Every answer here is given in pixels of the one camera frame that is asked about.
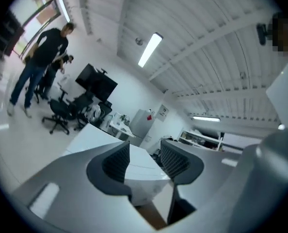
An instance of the person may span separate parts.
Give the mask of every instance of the person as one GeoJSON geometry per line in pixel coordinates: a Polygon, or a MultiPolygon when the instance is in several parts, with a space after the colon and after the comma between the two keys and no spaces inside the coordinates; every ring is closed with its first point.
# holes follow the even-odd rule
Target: person
{"type": "Polygon", "coordinates": [[[60,69],[61,73],[64,74],[64,63],[72,63],[74,57],[72,55],[65,55],[62,58],[54,61],[48,68],[45,76],[42,78],[38,92],[41,95],[42,99],[48,100],[48,92],[53,84],[53,81],[56,77],[57,71],[60,69]]]}
{"type": "Polygon", "coordinates": [[[61,30],[53,28],[40,34],[36,43],[33,44],[27,54],[30,59],[20,74],[20,77],[11,94],[10,102],[7,108],[7,114],[9,116],[13,115],[14,106],[18,101],[20,92],[25,82],[30,79],[30,84],[24,101],[24,112],[26,113],[27,117],[32,117],[29,108],[34,89],[42,78],[47,66],[52,63],[58,54],[65,52],[68,46],[66,36],[71,34],[73,30],[74,24],[69,22],[65,24],[61,30]],[[46,40],[39,46],[43,38],[46,38],[46,40]]]}
{"type": "Polygon", "coordinates": [[[275,13],[269,24],[267,38],[274,50],[288,55],[288,17],[283,12],[275,13]]]}

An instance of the jeans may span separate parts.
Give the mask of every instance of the jeans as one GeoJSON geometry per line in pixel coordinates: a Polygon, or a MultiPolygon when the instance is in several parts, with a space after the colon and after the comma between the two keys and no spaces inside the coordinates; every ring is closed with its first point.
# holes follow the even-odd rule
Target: jeans
{"type": "Polygon", "coordinates": [[[47,73],[43,77],[42,83],[39,85],[39,91],[44,97],[48,96],[48,92],[53,84],[53,81],[55,80],[56,73],[57,71],[49,67],[47,73]]]}
{"type": "Polygon", "coordinates": [[[34,89],[38,82],[41,80],[46,67],[39,67],[33,59],[31,59],[24,67],[22,73],[20,74],[19,80],[17,81],[14,90],[12,92],[10,103],[16,105],[20,92],[28,79],[30,79],[30,84],[28,91],[26,93],[26,98],[24,101],[24,107],[29,108],[31,106],[31,99],[33,97],[34,89]]]}

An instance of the man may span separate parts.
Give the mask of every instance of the man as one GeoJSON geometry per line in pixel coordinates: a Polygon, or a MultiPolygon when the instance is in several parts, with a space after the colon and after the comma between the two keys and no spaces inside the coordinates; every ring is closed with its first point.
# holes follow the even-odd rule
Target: man
{"type": "Polygon", "coordinates": [[[72,33],[73,30],[74,24],[67,23],[61,30],[54,28],[44,31],[40,34],[38,40],[31,47],[27,54],[27,56],[30,57],[30,60],[24,67],[19,80],[17,81],[11,94],[10,103],[7,108],[7,113],[9,116],[13,115],[14,106],[18,101],[19,94],[25,82],[30,79],[29,88],[24,101],[24,112],[26,113],[27,117],[32,117],[29,108],[31,105],[34,89],[42,78],[47,66],[52,63],[58,53],[61,54],[65,52],[68,46],[68,40],[66,36],[72,33]],[[45,42],[39,46],[41,40],[44,37],[46,37],[45,42]]]}
{"type": "Polygon", "coordinates": [[[57,71],[60,69],[61,73],[64,74],[63,64],[72,63],[73,60],[74,57],[72,55],[65,55],[51,64],[39,85],[38,92],[41,94],[42,99],[48,100],[48,92],[53,84],[57,71]]]}

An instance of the refrigerator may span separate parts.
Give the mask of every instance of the refrigerator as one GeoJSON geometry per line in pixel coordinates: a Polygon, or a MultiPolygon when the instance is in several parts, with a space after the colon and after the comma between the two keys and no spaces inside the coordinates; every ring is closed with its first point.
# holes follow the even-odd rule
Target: refrigerator
{"type": "Polygon", "coordinates": [[[130,144],[138,147],[143,142],[146,134],[148,133],[155,121],[155,117],[153,115],[151,115],[151,120],[147,119],[150,115],[151,113],[145,110],[139,110],[137,112],[134,119],[129,125],[131,132],[135,135],[135,137],[128,138],[130,144]]]}

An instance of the window frame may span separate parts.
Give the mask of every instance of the window frame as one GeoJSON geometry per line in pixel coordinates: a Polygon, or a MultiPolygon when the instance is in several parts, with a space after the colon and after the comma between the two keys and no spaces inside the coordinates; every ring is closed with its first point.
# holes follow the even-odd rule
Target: window frame
{"type": "Polygon", "coordinates": [[[31,45],[31,43],[36,39],[36,37],[39,36],[39,34],[44,30],[44,28],[46,26],[48,26],[48,24],[50,24],[53,20],[55,20],[56,18],[58,18],[61,15],[61,11],[59,9],[58,3],[56,0],[49,0],[48,2],[46,2],[43,6],[41,6],[40,8],[38,8],[22,25],[21,27],[24,29],[24,27],[33,19],[35,18],[36,15],[38,15],[42,10],[46,9],[49,5],[51,5],[52,3],[55,3],[56,8],[58,8],[57,14],[54,15],[52,18],[50,18],[37,32],[36,34],[32,37],[32,39],[27,43],[27,45],[25,46],[25,48],[23,49],[21,54],[16,53],[14,50],[13,52],[15,54],[17,54],[19,56],[20,59],[23,59],[23,56],[25,55],[27,49],[29,48],[29,46],[31,45]]]}

